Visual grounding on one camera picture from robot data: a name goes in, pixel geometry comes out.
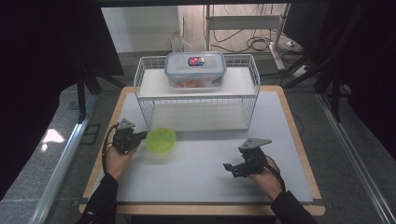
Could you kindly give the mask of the person's left hand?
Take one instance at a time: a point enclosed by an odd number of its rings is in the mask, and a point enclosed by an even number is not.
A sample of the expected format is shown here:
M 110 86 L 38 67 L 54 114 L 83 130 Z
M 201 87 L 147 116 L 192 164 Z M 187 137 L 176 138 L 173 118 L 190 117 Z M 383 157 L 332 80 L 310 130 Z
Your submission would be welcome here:
M 136 148 L 126 154 L 120 154 L 114 147 L 109 147 L 106 152 L 106 171 L 117 181 L 129 167 Z

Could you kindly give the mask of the aluminium rail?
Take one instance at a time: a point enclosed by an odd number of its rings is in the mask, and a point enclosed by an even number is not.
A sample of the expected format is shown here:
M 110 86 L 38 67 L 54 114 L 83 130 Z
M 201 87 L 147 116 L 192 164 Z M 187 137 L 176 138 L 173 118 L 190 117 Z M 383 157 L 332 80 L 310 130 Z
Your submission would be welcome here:
M 327 120 L 330 122 L 332 129 L 337 136 L 343 150 L 346 153 L 352 167 L 355 170 L 363 188 L 371 200 L 375 211 L 378 213 L 383 224 L 396 224 L 396 216 L 391 211 L 388 201 L 382 193 L 379 186 L 375 183 L 365 164 L 363 163 L 357 149 L 353 145 L 342 123 L 337 121 L 331 111 L 331 104 L 326 98 L 325 93 L 317 93 L 319 104 L 323 109 Z
M 79 142 L 85 132 L 86 127 L 88 126 L 97 99 L 98 97 L 96 95 L 91 95 L 88 98 L 88 103 L 86 104 L 86 115 L 83 117 L 82 121 L 79 121 L 75 125 L 74 130 L 71 133 L 67 144 L 64 147 L 64 151 L 61 154 L 61 157 L 53 170 L 49 182 L 45 187 L 43 194 L 38 201 L 35 211 L 33 212 L 28 224 L 45 223 L 45 220 L 50 212 L 55 197 L 58 194 L 58 191 L 64 181 L 64 177 L 71 164 L 71 161 L 74 158 Z

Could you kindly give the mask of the white power strip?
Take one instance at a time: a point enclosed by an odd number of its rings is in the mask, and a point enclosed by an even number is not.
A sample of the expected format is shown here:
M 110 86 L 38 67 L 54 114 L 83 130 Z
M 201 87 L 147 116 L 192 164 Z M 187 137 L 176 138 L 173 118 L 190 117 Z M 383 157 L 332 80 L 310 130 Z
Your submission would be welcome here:
M 308 65 L 303 65 L 301 66 L 299 69 L 297 69 L 294 73 L 293 73 L 293 77 L 300 77 L 301 75 L 303 75 L 304 73 L 306 73 L 308 70 L 310 69 L 310 67 Z

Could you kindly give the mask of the person's right hand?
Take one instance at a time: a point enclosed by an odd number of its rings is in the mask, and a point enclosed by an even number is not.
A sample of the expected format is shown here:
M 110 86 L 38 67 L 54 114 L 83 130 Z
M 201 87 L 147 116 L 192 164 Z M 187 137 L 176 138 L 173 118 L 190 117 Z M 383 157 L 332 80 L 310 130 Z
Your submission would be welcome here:
M 268 168 L 265 168 L 259 174 L 252 174 L 248 177 L 255 182 L 264 195 L 272 202 L 282 192 L 281 184 L 276 178 L 276 175 Z

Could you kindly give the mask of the white metal desk frame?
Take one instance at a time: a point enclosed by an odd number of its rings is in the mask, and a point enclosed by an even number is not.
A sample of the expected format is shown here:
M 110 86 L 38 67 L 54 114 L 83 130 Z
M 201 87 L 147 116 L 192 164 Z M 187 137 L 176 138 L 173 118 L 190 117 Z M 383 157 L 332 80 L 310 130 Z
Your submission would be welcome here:
M 205 5 L 205 50 L 210 50 L 210 32 L 214 30 L 275 29 L 275 39 L 268 44 L 268 48 L 275 61 L 277 70 L 286 70 L 277 47 L 288 16 L 290 4 L 286 4 L 279 15 L 212 16 L 211 8 L 212 5 Z

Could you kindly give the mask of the clear box with blue-trimmed lid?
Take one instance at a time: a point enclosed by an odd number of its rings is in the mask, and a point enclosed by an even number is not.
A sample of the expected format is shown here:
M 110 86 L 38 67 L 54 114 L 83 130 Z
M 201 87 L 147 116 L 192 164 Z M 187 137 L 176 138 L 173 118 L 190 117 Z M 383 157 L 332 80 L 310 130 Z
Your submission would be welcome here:
M 225 57 L 216 51 L 174 52 L 165 59 L 164 73 L 175 90 L 218 89 L 226 72 Z

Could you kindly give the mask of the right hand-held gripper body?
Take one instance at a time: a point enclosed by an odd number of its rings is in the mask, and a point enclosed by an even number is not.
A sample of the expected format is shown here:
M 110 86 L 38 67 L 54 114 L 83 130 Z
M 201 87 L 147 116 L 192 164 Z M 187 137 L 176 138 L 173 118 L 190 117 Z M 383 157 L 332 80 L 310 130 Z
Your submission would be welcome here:
M 245 160 L 239 171 L 249 172 L 249 175 L 261 173 L 268 164 L 261 146 L 270 144 L 269 139 L 248 138 L 238 149 Z

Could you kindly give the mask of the black metal stand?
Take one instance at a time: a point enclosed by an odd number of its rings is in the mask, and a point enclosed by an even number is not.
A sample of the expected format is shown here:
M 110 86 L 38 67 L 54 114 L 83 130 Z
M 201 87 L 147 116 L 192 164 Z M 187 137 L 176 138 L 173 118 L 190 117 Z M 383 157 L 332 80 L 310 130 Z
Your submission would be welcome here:
M 340 122 L 339 116 L 339 100 L 340 100 L 340 86 L 341 80 L 339 72 L 335 71 L 332 78 L 332 101 L 331 101 L 331 112 L 332 116 L 337 122 Z
M 80 124 L 87 117 L 85 88 L 88 88 L 90 94 L 93 95 L 98 95 L 102 88 L 91 69 L 87 68 L 81 61 L 76 61 L 76 67 L 78 69 L 78 124 Z

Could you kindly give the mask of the dark curtain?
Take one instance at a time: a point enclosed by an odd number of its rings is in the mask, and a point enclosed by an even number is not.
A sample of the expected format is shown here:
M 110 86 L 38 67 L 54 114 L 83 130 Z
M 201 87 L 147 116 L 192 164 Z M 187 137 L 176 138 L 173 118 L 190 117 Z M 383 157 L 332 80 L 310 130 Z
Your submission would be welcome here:
M 396 160 L 396 0 L 330 0 L 321 36 L 356 6 L 364 11 L 337 58 L 341 82 L 355 114 Z
M 83 74 L 123 74 L 99 6 L 0 0 L 0 200 Z

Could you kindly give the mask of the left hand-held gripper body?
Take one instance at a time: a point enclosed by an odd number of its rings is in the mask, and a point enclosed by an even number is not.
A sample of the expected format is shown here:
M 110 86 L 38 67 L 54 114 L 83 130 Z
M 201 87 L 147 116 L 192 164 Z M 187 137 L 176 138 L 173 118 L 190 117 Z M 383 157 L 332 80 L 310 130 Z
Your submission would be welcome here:
M 128 119 L 122 119 L 117 124 L 113 135 L 112 146 L 121 154 L 127 154 L 139 145 L 138 134 L 134 132 L 135 125 Z

